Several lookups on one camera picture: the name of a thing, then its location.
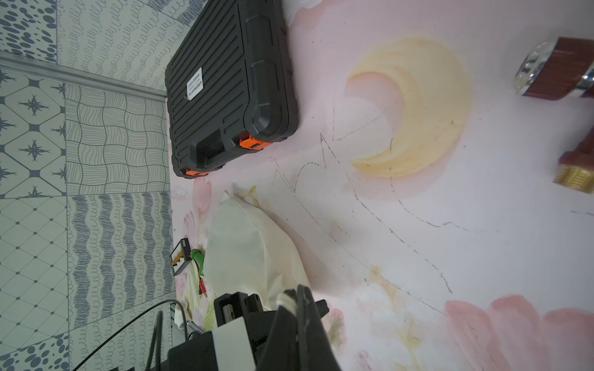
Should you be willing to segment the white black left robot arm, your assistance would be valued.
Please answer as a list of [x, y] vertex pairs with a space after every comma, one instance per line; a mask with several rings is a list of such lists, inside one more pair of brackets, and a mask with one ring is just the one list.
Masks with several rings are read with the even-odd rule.
[[315, 301], [308, 287], [286, 290], [278, 308], [265, 311], [258, 295], [237, 292], [217, 298], [213, 308], [218, 327], [194, 331], [159, 356], [164, 333], [156, 317], [147, 370], [338, 370], [322, 319], [326, 301]]

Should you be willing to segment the cream cloth drawstring bag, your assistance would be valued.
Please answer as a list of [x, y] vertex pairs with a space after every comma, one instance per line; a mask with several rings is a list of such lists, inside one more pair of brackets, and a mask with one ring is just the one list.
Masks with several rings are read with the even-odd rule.
[[217, 297], [256, 294], [265, 310], [277, 309], [284, 291], [310, 286], [291, 237], [261, 209], [229, 193], [213, 218], [204, 275]]

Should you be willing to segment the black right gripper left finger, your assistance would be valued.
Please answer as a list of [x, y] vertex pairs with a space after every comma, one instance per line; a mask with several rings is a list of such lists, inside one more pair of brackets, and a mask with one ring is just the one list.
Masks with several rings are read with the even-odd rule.
[[266, 346], [266, 369], [296, 370], [299, 365], [296, 291], [283, 292], [277, 305]]

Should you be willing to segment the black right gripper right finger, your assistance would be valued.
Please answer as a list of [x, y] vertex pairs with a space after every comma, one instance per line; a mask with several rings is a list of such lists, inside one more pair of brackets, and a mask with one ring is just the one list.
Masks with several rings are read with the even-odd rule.
[[333, 354], [322, 318], [329, 313], [326, 300], [315, 301], [310, 288], [297, 288], [297, 336], [299, 369], [340, 370]]

